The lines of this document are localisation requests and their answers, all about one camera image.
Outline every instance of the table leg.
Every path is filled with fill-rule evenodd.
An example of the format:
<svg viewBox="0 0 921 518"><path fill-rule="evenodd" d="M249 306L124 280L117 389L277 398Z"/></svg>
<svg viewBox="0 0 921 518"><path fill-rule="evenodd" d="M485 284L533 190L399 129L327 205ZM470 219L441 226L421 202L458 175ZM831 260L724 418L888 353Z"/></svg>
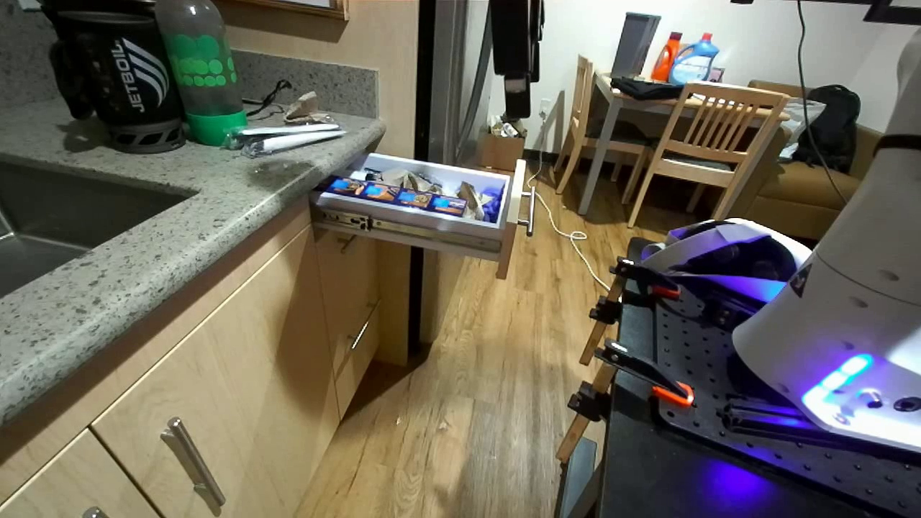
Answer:
<svg viewBox="0 0 921 518"><path fill-rule="evenodd" d="M596 193L596 183L599 183L599 175L601 175L601 165L605 165L605 154L608 154L608 142L613 136L613 124L615 124L619 108L621 108L619 101L608 101L605 124L601 124L601 131L596 139L596 157L592 157L592 167L586 169L586 183L585 183L582 198L577 198L577 213L582 215L592 205L592 193Z"/></svg>

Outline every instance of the black appliance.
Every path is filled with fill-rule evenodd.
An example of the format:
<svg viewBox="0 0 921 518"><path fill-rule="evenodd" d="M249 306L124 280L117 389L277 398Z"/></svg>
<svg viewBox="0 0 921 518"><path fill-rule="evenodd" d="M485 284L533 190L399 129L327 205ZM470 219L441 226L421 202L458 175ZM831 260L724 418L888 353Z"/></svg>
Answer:
<svg viewBox="0 0 921 518"><path fill-rule="evenodd" d="M78 120L94 111L124 153L183 144L153 0L45 0L42 11L57 31L48 54L57 90Z"/></svg>

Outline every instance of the pull-out drawer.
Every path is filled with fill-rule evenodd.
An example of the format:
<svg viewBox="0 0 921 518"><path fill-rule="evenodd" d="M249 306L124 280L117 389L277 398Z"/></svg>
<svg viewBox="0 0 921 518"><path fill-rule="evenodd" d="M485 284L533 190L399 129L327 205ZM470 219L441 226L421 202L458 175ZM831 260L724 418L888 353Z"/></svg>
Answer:
<svg viewBox="0 0 921 518"><path fill-rule="evenodd" d="M504 175L504 173L425 165L425 162L370 153L354 169L413 169L429 182L444 183L445 193L458 193L461 182L471 183L475 190L497 186L500 208L494 221L478 221L478 219L434 213L424 208L399 208L399 205L370 202L359 196L340 196L318 186L311 198L316 226L327 226L336 234L357 234L379 241L413 245L425 251L491 260L497 261L497 275L500 280L506 275L513 245L514 245L514 226L520 224L520 215L517 215L520 198L529 196L523 193L523 175L526 175L523 162L514 165L513 175Z"/></svg>

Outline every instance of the white device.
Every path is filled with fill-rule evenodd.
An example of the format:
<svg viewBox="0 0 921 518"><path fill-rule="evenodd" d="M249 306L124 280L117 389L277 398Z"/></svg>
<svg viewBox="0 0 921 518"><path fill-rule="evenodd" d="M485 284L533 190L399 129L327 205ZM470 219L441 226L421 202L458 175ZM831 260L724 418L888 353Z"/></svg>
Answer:
<svg viewBox="0 0 921 518"><path fill-rule="evenodd" d="M921 31L867 182L734 350L812 422L921 451Z"/></svg>

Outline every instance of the kitchen counter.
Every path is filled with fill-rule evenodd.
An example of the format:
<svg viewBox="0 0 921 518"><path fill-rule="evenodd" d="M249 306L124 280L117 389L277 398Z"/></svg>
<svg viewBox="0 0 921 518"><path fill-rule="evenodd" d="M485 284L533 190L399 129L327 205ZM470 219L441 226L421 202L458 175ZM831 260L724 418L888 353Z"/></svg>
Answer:
<svg viewBox="0 0 921 518"><path fill-rule="evenodd" d="M0 425L383 136L379 117L333 117L346 139L248 157L198 144L114 153L101 144L101 126L74 124L57 101L0 111L3 165L192 193L0 300Z"/></svg>

